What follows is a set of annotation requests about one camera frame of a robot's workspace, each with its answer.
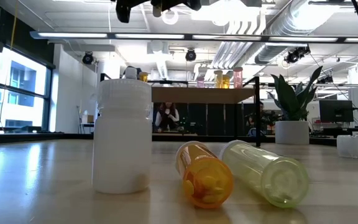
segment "woman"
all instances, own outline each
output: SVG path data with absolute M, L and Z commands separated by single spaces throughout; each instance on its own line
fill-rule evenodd
M 178 127 L 179 113 L 175 104 L 171 102 L 162 103 L 155 117 L 155 125 L 162 130 L 175 129 Z

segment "spotlight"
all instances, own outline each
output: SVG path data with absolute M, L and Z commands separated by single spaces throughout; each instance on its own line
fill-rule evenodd
M 93 52 L 85 52 L 85 56 L 82 58 L 82 62 L 85 65 L 92 65 L 94 57 L 92 56 Z
M 194 60 L 196 60 L 196 52 L 194 51 L 194 49 L 188 49 L 187 50 L 187 54 L 186 54 L 186 61 L 188 62 L 192 62 Z
M 334 83 L 334 79 L 332 75 L 328 75 L 320 80 L 317 80 L 317 84 L 326 84 L 326 83 Z
M 288 55 L 284 61 L 286 61 L 286 63 L 296 63 L 307 54 L 310 54 L 309 45 L 307 47 L 297 47 L 295 50 L 288 51 Z

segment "orange pill bottle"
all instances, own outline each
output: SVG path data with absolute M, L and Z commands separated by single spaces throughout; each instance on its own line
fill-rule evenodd
M 201 208 L 218 208 L 233 190 L 230 169 L 201 142 L 182 145 L 176 155 L 188 200 Z

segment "table surface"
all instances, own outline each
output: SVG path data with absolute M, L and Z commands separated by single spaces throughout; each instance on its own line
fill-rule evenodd
M 204 210 L 186 201 L 173 165 L 182 142 L 154 142 L 150 187 L 129 195 L 92 189 L 92 144 L 0 145 L 0 223 L 358 223 L 358 159 L 334 147 L 262 145 L 306 166 L 310 191 L 296 209 L 273 207 L 236 182 L 221 208 Z
M 236 104 L 255 95 L 253 88 L 183 88 L 153 87 L 152 101 L 173 103 L 229 103 Z

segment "pill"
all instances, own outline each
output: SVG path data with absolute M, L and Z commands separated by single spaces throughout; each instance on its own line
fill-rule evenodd
M 203 202 L 205 203 L 214 203 L 217 202 L 219 200 L 219 197 L 216 195 L 205 195 L 203 197 Z
M 216 179 L 211 176 L 205 176 L 201 179 L 205 189 L 213 189 L 216 187 Z
M 190 180 L 186 180 L 184 188 L 185 188 L 186 194 L 189 194 L 189 195 L 194 194 L 194 186 Z
M 215 187 L 214 189 L 209 191 L 211 195 L 220 195 L 223 194 L 224 189 L 221 187 Z

